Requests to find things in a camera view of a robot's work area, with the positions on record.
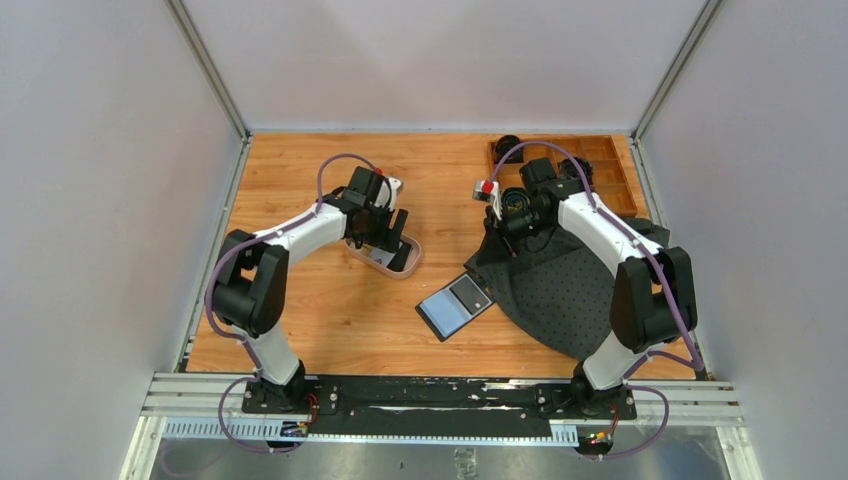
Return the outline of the silver VIP credit card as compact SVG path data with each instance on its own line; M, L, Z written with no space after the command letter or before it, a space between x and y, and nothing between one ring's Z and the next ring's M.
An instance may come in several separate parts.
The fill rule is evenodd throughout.
M395 258L396 254L393 252L389 252L380 248L372 248L368 253L367 257L374 261L375 263L387 267L392 260Z

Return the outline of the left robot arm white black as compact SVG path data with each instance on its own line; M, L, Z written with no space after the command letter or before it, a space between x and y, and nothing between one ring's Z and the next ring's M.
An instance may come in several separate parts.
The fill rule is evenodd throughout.
M320 194L300 215L225 237L204 294L205 314L218 335L245 348L254 366L252 381L268 389L279 411L298 411L307 390L305 366L278 325L291 268L341 241L396 252L408 218L396 205L403 189L397 177L358 167L347 185Z

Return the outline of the black credit card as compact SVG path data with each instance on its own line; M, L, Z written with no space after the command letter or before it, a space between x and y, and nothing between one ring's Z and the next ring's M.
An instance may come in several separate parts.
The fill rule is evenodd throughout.
M485 290L467 274L463 274L453 282L449 290L472 318L480 315L493 304Z

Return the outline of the pink oval card tray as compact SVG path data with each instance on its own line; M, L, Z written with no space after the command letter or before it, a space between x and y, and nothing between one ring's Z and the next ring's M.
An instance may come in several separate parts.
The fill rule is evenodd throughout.
M362 247L356 247L352 240L346 240L345 246L354 258L360 260L365 265L392 279L403 280L410 277L416 271L423 257L423 250L421 244L409 236L402 235L401 240L401 248L395 253L395 258L387 267L379 265L367 257L367 253L374 248L373 246L363 245Z

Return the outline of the black card holder wallet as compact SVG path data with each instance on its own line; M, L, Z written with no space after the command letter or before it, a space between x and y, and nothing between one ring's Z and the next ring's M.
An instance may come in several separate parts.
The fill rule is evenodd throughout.
M463 274L467 274L472 277L469 272L462 273L443 288L428 296L415 306L416 313L440 342L447 341L450 337L455 335L458 331L463 329L467 324L483 313L482 312L480 315L472 318L449 290L452 283Z

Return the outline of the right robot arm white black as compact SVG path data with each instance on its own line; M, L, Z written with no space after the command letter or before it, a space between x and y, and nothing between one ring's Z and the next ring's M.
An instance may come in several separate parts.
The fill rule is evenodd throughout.
M519 175L529 203L517 211L503 210L494 180L479 182L473 197L487 204L478 251L483 262L517 257L521 240L547 229L576 236L612 275L611 331L574 369L567 401L592 418L667 343L683 339L690 368L700 371L704 364L691 337L698 313L689 254L680 247L665 248L625 224L594 192L587 165L566 159L555 168L547 158L524 164Z

